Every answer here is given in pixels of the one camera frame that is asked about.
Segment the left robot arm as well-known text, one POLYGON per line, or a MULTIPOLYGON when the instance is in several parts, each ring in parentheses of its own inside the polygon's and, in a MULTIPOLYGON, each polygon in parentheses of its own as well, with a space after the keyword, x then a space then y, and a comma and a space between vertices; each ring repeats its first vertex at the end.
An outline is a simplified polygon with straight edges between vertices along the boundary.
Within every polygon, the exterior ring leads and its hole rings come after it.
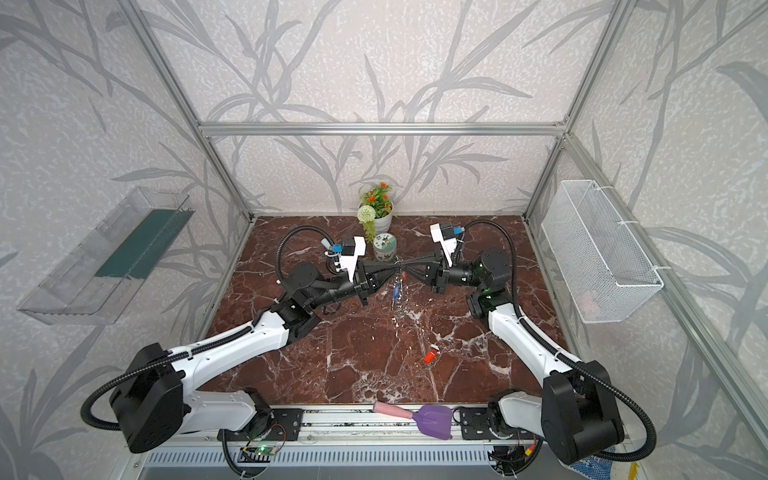
POLYGON ((357 297, 365 302, 400 267, 365 259, 366 241, 349 237, 335 243, 323 237, 333 264, 325 277, 310 262, 289 273, 277 269, 283 293, 254 319, 216 336, 170 350, 153 343, 141 349, 129 368, 97 388, 80 408, 93 428, 119 431, 129 450, 144 453, 177 434, 241 430, 262 412, 256 393, 203 392, 208 381, 261 354, 306 337, 320 322, 317 309, 357 297))

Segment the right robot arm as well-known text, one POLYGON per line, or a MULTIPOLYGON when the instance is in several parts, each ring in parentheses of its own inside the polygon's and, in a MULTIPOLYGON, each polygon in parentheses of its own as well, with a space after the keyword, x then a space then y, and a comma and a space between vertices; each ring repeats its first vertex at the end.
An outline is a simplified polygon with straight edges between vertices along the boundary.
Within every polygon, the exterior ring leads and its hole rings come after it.
POLYGON ((528 430, 542 437, 564 464, 591 456, 625 463, 649 457, 658 441, 650 416, 612 384, 599 362, 584 362, 571 354, 523 312, 517 252, 510 234, 502 234, 508 249, 486 248, 466 262, 462 248, 467 233, 466 227, 433 224, 435 252, 400 266, 436 293, 449 285, 473 288, 467 298, 471 315, 516 353, 540 385, 538 396, 510 392, 490 402, 502 423, 496 430, 528 430), (424 271, 416 271, 418 265, 424 271))

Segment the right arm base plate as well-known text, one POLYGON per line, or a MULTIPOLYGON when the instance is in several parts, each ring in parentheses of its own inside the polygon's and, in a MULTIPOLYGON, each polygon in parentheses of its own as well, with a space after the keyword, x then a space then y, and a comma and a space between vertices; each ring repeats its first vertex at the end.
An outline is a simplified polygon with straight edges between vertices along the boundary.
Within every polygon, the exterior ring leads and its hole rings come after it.
POLYGON ((460 406, 457 413, 463 440, 506 440, 514 435, 495 407, 460 406))

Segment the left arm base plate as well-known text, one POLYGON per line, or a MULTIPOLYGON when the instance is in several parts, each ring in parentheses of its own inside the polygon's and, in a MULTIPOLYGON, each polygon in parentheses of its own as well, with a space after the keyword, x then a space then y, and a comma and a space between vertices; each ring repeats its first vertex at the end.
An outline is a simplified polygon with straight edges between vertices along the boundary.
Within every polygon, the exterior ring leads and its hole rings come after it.
POLYGON ((217 439, 228 442, 298 440, 304 410, 301 408, 275 408, 269 413, 259 412, 242 430, 220 431, 217 439))

